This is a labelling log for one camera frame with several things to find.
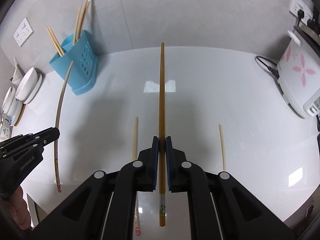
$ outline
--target table surface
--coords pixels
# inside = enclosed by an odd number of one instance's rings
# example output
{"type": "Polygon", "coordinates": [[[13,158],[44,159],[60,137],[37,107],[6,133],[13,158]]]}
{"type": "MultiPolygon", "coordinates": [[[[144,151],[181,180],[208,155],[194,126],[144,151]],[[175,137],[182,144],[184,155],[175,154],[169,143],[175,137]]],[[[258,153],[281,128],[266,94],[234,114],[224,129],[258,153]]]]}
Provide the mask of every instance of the table surface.
{"type": "MultiPolygon", "coordinates": [[[[302,119],[282,99],[255,55],[226,49],[167,47],[166,134],[173,147],[205,171],[222,171],[218,124],[227,171],[281,220],[292,215],[320,183],[316,118],[302,119]]],[[[99,57],[97,82],[75,96],[67,87],[60,119],[55,184],[53,144],[22,187],[51,212],[96,170],[113,172],[131,161],[134,117],[138,150],[158,135],[160,48],[99,57]]],[[[63,80],[55,73],[27,105],[13,135],[53,127],[63,80]]],[[[140,239],[190,239],[186,193],[167,194],[167,226],[158,225],[158,189],[138,193],[140,239]]]]}

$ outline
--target light wooden chopstick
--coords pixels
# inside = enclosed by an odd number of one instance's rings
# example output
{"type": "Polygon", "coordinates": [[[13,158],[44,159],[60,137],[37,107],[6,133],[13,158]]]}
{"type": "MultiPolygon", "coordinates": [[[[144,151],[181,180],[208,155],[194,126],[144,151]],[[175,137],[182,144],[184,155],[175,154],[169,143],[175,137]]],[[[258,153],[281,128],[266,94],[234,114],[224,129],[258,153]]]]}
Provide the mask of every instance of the light wooden chopstick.
{"type": "Polygon", "coordinates": [[[90,2],[91,2],[91,0],[85,1],[84,7],[83,7],[83,10],[82,10],[82,14],[81,14],[81,17],[80,17],[80,21],[79,21],[79,26],[78,26],[78,31],[77,31],[77,34],[78,34],[77,35],[77,39],[80,38],[80,35],[81,35],[81,32],[82,32],[83,23],[84,23],[84,18],[85,18],[85,15],[87,13],[87,10],[88,10],[90,2]]]}
{"type": "Polygon", "coordinates": [[[57,49],[60,57],[62,57],[62,56],[64,55],[64,51],[63,51],[62,47],[60,46],[60,44],[59,44],[59,42],[58,42],[58,40],[57,40],[56,35],[54,35],[52,28],[51,28],[50,26],[47,26],[47,31],[48,31],[48,33],[49,33],[49,36],[50,36],[50,38],[51,38],[54,46],[55,46],[56,49],[57,49]]]}
{"type": "MultiPolygon", "coordinates": [[[[138,123],[139,123],[139,119],[136,116],[134,118],[133,140],[132,140],[132,160],[133,161],[138,159],[138,123]]],[[[139,210],[138,210],[138,195],[136,197],[136,206],[134,208],[134,230],[136,232],[136,236],[141,235],[140,217],[139,217],[139,210]]]]}
{"type": "Polygon", "coordinates": [[[222,132],[221,124],[219,124],[219,131],[220,131],[220,140],[221,140],[221,149],[222,149],[223,171],[227,171],[226,152],[225,152],[225,149],[224,149],[224,140],[223,140],[223,132],[222,132]]]}
{"type": "Polygon", "coordinates": [[[79,18],[80,18],[80,13],[81,13],[81,8],[82,5],[80,4],[78,13],[77,13],[77,18],[76,18],[76,24],[75,24],[75,33],[73,34],[73,41],[72,44],[75,45],[78,37],[78,25],[79,25],[79,18]]]}
{"type": "MultiPolygon", "coordinates": [[[[61,93],[60,93],[57,115],[56,115],[56,123],[55,123],[55,127],[58,129],[59,129],[59,123],[60,123],[60,116],[61,116],[61,109],[62,109],[64,92],[66,91],[66,87],[67,87],[67,83],[68,83],[68,79],[70,76],[72,66],[73,66],[73,61],[71,61],[71,64],[68,68],[68,72],[67,72],[66,77],[64,79],[61,93]]],[[[57,190],[60,193],[61,192],[61,185],[60,185],[59,166],[58,166],[58,140],[55,140],[53,143],[53,151],[54,151],[54,173],[56,175],[57,190]]]]}
{"type": "Polygon", "coordinates": [[[165,76],[164,76],[164,43],[161,43],[160,53],[160,91],[159,91],[159,224],[165,226],[165,191],[166,191],[166,166],[165,166],[165,76]]]}

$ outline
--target human hand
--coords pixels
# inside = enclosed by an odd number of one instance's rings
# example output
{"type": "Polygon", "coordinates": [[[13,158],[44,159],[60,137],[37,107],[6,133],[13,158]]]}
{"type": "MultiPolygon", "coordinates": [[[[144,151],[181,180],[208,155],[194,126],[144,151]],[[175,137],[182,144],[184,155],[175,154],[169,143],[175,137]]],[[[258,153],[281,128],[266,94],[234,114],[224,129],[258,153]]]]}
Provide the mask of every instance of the human hand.
{"type": "Polygon", "coordinates": [[[7,211],[17,225],[20,226],[21,229],[25,230],[31,226],[31,217],[27,209],[27,203],[24,201],[22,196],[23,190],[22,187],[19,186],[12,196],[7,199],[3,199],[3,202],[7,211]]]}

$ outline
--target wall outlet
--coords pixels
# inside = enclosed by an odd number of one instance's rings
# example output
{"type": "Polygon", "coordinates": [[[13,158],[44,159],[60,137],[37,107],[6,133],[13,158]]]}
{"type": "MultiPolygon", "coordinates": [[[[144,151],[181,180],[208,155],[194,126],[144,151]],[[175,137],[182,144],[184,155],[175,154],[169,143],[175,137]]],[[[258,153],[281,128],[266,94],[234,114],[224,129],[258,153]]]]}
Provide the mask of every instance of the wall outlet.
{"type": "Polygon", "coordinates": [[[313,18],[313,12],[305,5],[304,9],[304,18],[301,20],[305,25],[307,25],[308,20],[313,18]]]}
{"type": "Polygon", "coordinates": [[[19,30],[16,30],[13,37],[16,40],[19,47],[21,47],[22,44],[26,41],[26,39],[23,37],[22,33],[19,30]]]}
{"type": "Polygon", "coordinates": [[[298,17],[298,11],[305,8],[305,3],[302,0],[291,0],[289,11],[295,16],[298,17]]]}
{"type": "Polygon", "coordinates": [[[20,32],[22,33],[25,40],[33,33],[33,30],[28,22],[27,18],[24,18],[21,24],[19,25],[20,32]]]}

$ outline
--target blue utensil holder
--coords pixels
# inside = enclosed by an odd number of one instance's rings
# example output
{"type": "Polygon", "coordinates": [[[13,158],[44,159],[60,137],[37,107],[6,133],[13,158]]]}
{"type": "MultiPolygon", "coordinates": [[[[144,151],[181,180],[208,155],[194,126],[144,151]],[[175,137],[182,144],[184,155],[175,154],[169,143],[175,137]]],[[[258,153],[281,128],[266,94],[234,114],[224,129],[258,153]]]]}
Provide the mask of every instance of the blue utensil holder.
{"type": "Polygon", "coordinates": [[[68,36],[61,44],[64,56],[60,57],[57,53],[49,62],[58,75],[65,79],[70,63],[74,61],[68,85],[76,95],[89,91],[96,82],[98,57],[93,53],[86,33],[82,31],[75,45],[72,45],[73,34],[68,36]]]}

